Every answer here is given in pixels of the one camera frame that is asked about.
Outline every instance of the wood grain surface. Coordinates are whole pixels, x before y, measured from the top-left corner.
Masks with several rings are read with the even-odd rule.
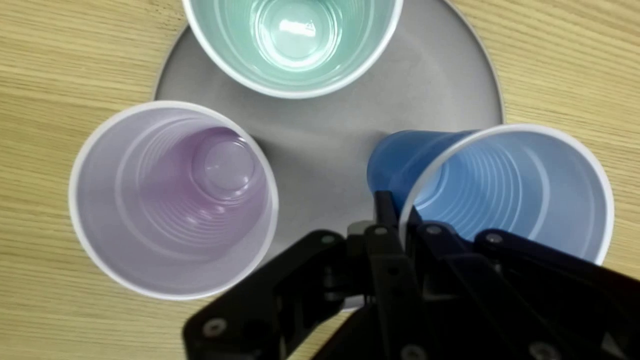
[[[459,0],[501,78],[506,120],[563,128],[605,163],[616,195],[607,267],[640,278],[640,3]],[[112,113],[151,100],[178,0],[0,3],[0,358],[184,358],[204,302],[136,296],[79,246],[68,175]],[[308,358],[344,315],[294,358]]]

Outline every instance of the round plate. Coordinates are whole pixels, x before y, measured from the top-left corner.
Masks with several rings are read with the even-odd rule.
[[[243,88],[186,28],[156,100],[211,106],[250,132],[281,188],[276,256],[311,230],[341,235],[374,211],[366,163],[390,132],[476,130],[503,123],[492,67],[469,24],[443,0],[407,0],[383,59],[352,87],[312,100],[278,100]]]

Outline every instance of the screw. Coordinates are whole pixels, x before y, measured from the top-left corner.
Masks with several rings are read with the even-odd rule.
[[[329,302],[339,302],[339,300],[342,300],[342,299],[341,299],[339,293],[326,293],[326,295],[324,295],[324,300],[329,300]]]
[[[373,226],[373,224],[374,224],[374,222],[369,222],[369,221],[364,221],[364,222],[355,222],[355,224],[349,226],[347,233],[349,233],[350,237],[363,237],[363,235],[366,233],[366,229]]]
[[[443,229],[440,226],[429,226],[427,235],[443,235]]]
[[[402,349],[401,358],[402,360],[427,360],[427,353],[422,347],[409,344]]]
[[[335,237],[324,237],[321,242],[323,242],[323,244],[335,244],[336,238],[335,238]]]
[[[501,242],[503,242],[503,237],[492,233],[492,235],[487,237],[487,241],[488,241],[490,244],[501,244]]]
[[[227,330],[225,318],[212,318],[204,324],[203,334],[204,338],[218,338]]]
[[[374,235],[376,237],[387,237],[387,229],[376,229]]]
[[[537,360],[563,360],[561,353],[546,344],[546,343],[535,343],[528,347],[528,353],[537,358]]]

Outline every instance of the cup bottom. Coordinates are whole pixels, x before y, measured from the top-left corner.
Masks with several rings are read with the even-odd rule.
[[[239,203],[250,193],[259,160],[234,132],[212,132],[194,148],[193,176],[218,203]]]
[[[321,69],[342,38],[339,9],[318,0],[261,3],[250,27],[262,59],[289,73]]]

